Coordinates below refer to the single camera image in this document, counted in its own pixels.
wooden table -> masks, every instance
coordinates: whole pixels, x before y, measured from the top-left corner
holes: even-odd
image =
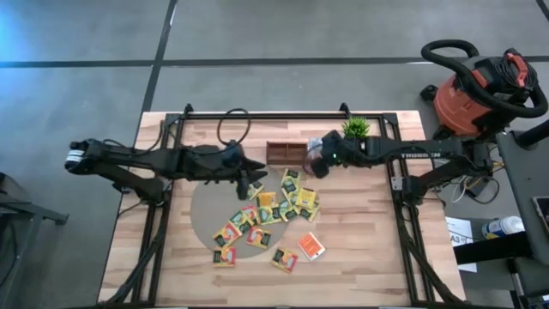
[[[425,139],[418,112],[396,113],[403,140]],[[165,115],[143,115],[138,148],[147,148],[154,142]],[[219,144],[216,127],[217,121],[187,120],[184,143]],[[238,139],[244,128],[244,121],[226,121],[222,137]],[[320,137],[333,129],[341,129],[341,120],[257,120],[243,141],[244,151],[253,160],[265,161],[265,141],[306,142],[309,137]],[[379,134],[377,124],[371,124],[369,134]],[[420,175],[431,168],[428,160],[407,163],[411,174]],[[333,168],[326,179],[302,181],[320,192],[321,208],[316,219],[312,223],[301,218],[291,221],[279,244],[257,256],[238,259],[233,269],[212,267],[212,252],[196,237],[190,224],[190,201],[196,183],[177,181],[157,306],[409,305],[386,167]],[[121,209],[135,202],[136,197],[128,195]],[[442,205],[426,200],[419,209],[429,262],[452,292],[465,299]],[[133,209],[118,220],[99,300],[112,296],[134,268],[146,212],[145,207]],[[326,247],[326,252],[314,262],[309,262],[296,245],[310,231]],[[300,254],[291,275],[269,263],[279,245]],[[414,275],[420,298],[424,299],[417,264]],[[147,273],[145,278],[144,288],[148,288]]]

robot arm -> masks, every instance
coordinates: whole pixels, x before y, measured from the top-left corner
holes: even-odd
[[[72,142],[65,161],[65,168],[70,173],[97,174],[112,180],[113,186],[120,191],[129,187],[141,199],[163,200],[164,183],[159,178],[144,179],[120,166],[152,170],[165,179],[236,181],[241,200],[246,199],[249,183],[267,175],[267,172],[257,171],[265,165],[246,158],[242,146],[233,140],[223,150],[214,145],[140,150],[87,139]]]
[[[435,186],[444,185],[462,175],[490,174],[493,163],[487,146],[458,139],[398,142],[380,136],[362,139],[344,138],[335,130],[323,137],[321,156],[311,162],[315,176],[323,178],[332,166],[373,167],[401,157],[403,159],[441,158],[449,162],[421,176],[391,179],[401,190],[403,202],[421,204],[422,197]]]

black hose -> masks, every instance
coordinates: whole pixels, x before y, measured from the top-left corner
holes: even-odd
[[[536,85],[530,92],[530,99],[534,103],[534,107],[530,108],[510,104],[507,101],[500,100],[492,96],[485,89],[483,89],[479,82],[477,82],[474,78],[473,73],[468,67],[453,58],[437,55],[432,52],[433,50],[444,47],[461,49],[465,51],[469,57],[472,57],[471,55],[478,56],[479,52],[471,43],[467,41],[461,39],[441,39],[423,46],[421,49],[421,56],[425,60],[429,60],[434,64],[439,64],[445,68],[453,70],[463,82],[463,87],[465,87],[465,89],[475,96],[475,98],[477,98],[481,103],[497,110],[509,112],[512,116],[519,118],[537,118],[547,112],[547,98],[543,94],[543,91],[541,91],[539,85]]]

wheel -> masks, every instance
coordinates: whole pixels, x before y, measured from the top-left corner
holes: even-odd
[[[435,96],[437,95],[437,90],[438,88],[436,86],[429,85],[423,88],[423,90],[421,90],[421,92],[419,93],[419,96],[423,100],[433,101],[435,100]]]
[[[437,131],[435,131],[435,133],[432,135],[432,139],[443,140],[446,138],[450,138],[453,135],[454,135],[454,131],[452,131],[446,125],[441,125],[438,127]]]

potted plant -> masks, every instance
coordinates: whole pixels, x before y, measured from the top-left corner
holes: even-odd
[[[366,122],[362,117],[351,117],[348,122],[341,125],[343,127],[343,133],[345,137],[349,138],[362,138],[366,137],[370,124]]]

